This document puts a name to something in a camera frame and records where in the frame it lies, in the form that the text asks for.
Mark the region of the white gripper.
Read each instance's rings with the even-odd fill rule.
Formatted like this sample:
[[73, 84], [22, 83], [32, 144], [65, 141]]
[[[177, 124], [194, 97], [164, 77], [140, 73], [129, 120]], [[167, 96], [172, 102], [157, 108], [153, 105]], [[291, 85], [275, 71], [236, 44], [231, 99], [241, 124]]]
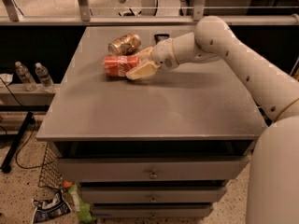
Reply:
[[130, 80], [151, 77], [157, 73], [160, 66], [163, 70], [172, 70], [178, 67], [172, 38], [162, 40], [154, 47], [142, 49], [135, 56], [144, 61], [126, 73], [126, 77]]

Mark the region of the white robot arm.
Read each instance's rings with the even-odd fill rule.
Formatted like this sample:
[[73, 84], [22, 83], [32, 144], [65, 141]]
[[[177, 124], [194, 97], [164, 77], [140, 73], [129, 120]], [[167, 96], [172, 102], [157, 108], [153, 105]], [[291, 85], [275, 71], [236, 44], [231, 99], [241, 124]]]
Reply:
[[256, 142], [249, 170], [246, 224], [299, 224], [299, 82], [242, 43], [219, 17], [201, 19], [185, 35], [143, 49], [131, 79], [221, 57], [271, 120]]

